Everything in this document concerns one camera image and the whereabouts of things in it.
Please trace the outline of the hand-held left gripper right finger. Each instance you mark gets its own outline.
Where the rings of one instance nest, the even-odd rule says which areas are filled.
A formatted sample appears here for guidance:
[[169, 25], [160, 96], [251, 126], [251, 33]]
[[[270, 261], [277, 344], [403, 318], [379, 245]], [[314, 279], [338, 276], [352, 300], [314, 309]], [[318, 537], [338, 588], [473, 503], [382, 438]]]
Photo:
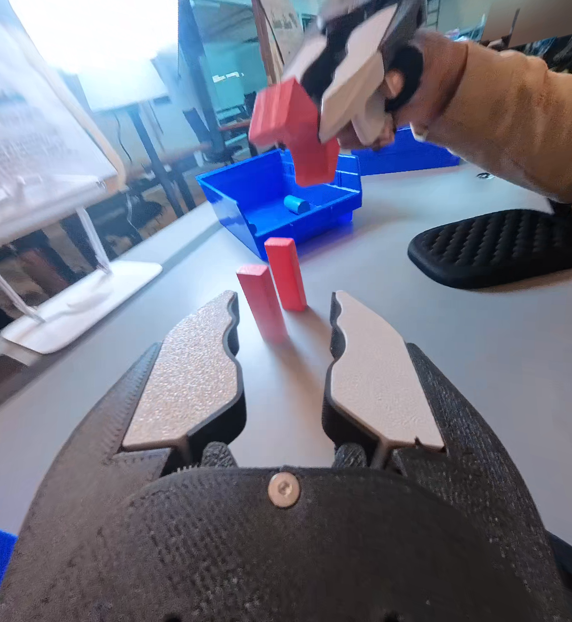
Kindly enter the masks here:
[[322, 429], [338, 450], [358, 445], [367, 466], [394, 450], [442, 455], [446, 444], [407, 344], [381, 315], [346, 291], [331, 295], [331, 361]]

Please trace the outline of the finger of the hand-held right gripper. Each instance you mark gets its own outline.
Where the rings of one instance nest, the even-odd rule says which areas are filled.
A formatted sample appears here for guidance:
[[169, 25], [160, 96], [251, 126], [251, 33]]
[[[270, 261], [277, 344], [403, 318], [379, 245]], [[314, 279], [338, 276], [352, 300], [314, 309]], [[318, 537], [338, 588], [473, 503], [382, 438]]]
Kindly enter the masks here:
[[295, 81], [303, 87], [303, 78], [306, 72], [318, 60], [321, 53], [326, 49], [328, 39], [326, 36], [309, 36], [301, 44], [290, 64], [282, 74], [282, 83]]
[[384, 80], [383, 45], [391, 35], [399, 4], [363, 4], [332, 16], [328, 42], [339, 59], [321, 97], [319, 141], [327, 144], [350, 124], [360, 144], [373, 144], [385, 125], [379, 88]]

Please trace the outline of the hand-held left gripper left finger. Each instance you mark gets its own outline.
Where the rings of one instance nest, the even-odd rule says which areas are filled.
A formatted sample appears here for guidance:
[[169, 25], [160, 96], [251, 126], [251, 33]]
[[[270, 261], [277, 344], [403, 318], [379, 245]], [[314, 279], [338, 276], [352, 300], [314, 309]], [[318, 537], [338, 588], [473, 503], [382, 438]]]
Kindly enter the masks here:
[[211, 443], [228, 445], [247, 422], [239, 301], [224, 291], [164, 338], [122, 441], [125, 452], [173, 450], [184, 466]]

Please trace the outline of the red wooden arch block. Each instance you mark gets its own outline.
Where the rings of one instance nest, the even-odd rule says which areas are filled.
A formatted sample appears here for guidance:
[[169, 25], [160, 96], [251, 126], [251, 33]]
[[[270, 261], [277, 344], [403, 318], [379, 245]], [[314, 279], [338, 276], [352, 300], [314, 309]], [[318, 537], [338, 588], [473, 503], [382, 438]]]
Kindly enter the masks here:
[[300, 187], [331, 183], [340, 152], [336, 137], [320, 140], [317, 105], [296, 78], [270, 85], [255, 100], [249, 139], [257, 148], [286, 147]]

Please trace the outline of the red rectangular wooden block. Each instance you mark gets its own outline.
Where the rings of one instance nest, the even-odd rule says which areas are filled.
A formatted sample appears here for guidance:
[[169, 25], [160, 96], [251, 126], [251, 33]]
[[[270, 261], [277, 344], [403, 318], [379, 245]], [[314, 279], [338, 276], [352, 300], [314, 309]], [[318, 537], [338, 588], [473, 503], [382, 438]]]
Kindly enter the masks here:
[[265, 250], [282, 308], [288, 312], [305, 311], [308, 304], [295, 240], [270, 237]]
[[269, 267], [265, 264], [248, 264], [241, 266], [236, 274], [264, 341], [271, 344], [284, 343], [288, 333]]

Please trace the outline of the person's right hand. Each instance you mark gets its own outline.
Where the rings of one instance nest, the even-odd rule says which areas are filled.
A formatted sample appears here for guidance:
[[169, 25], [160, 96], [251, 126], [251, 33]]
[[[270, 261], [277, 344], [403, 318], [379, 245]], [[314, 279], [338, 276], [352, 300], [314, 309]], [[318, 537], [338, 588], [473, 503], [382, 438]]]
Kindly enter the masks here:
[[379, 150], [393, 142], [397, 129], [413, 125], [422, 134], [443, 112], [461, 80], [467, 47], [434, 30], [420, 29], [409, 47], [422, 56], [423, 69], [411, 98], [385, 118], [385, 125], [372, 143]]

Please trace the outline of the poster on wooden easel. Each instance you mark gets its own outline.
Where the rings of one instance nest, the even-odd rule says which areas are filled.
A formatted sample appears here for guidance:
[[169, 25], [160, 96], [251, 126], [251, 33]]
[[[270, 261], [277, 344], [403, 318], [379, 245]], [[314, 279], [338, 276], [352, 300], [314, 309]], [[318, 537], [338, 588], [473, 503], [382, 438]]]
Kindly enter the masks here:
[[319, 1], [251, 1], [269, 86], [282, 78], [303, 43], [305, 26], [316, 19], [319, 5]]

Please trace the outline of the black office chair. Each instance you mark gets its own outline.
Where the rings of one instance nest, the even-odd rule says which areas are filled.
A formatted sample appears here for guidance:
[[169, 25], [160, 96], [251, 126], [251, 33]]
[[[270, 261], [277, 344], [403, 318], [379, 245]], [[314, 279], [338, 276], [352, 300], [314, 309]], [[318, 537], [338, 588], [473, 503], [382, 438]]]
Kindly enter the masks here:
[[242, 147], [240, 145], [228, 146], [222, 137], [216, 138], [203, 121], [201, 115], [196, 108], [183, 111], [184, 118], [196, 135], [197, 140], [201, 144], [208, 144], [209, 149], [203, 152], [204, 160], [209, 164], [235, 164], [234, 155], [239, 152]]

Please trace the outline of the white document stand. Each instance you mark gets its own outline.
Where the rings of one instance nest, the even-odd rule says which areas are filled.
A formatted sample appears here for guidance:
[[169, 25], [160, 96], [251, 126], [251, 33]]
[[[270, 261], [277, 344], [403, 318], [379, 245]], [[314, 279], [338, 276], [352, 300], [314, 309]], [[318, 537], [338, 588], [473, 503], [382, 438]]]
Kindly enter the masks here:
[[[87, 206], [78, 207], [72, 213], [38, 228], [58, 222], [72, 214], [77, 215], [86, 232], [88, 243], [95, 253], [97, 267], [94, 272], [54, 295], [38, 308], [28, 306], [0, 275], [1, 290], [5, 291], [13, 305], [22, 313], [20, 319], [3, 329], [2, 337], [5, 340], [39, 354], [57, 352], [109, 315], [161, 273], [162, 267], [158, 263], [119, 259], [110, 261], [108, 258], [86, 208], [108, 198], [114, 190], [112, 185], [111, 182], [106, 183], [107, 191], [103, 198], [90, 200]], [[126, 172], [125, 182], [115, 190], [125, 189]], [[19, 237], [32, 234], [38, 229]]]

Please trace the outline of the black metal pole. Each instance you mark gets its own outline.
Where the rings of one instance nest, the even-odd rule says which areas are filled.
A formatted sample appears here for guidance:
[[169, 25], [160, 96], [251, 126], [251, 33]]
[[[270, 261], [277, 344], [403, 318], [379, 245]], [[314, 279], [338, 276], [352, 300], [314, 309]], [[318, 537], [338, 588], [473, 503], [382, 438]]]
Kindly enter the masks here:
[[176, 218], [182, 218], [189, 211], [196, 208], [196, 202], [184, 177], [181, 165], [177, 163], [177, 160], [170, 164], [164, 164], [158, 156], [156, 147], [142, 121], [138, 104], [127, 106], [126, 113], [134, 126], [150, 161], [151, 169], [163, 188]]

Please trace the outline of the printed instruction sheet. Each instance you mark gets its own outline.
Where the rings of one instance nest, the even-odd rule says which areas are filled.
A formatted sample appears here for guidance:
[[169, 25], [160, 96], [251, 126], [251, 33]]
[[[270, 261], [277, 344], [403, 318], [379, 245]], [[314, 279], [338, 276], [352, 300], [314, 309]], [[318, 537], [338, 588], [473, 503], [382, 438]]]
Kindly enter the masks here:
[[0, 245], [125, 182], [118, 156], [21, 29], [0, 21]]

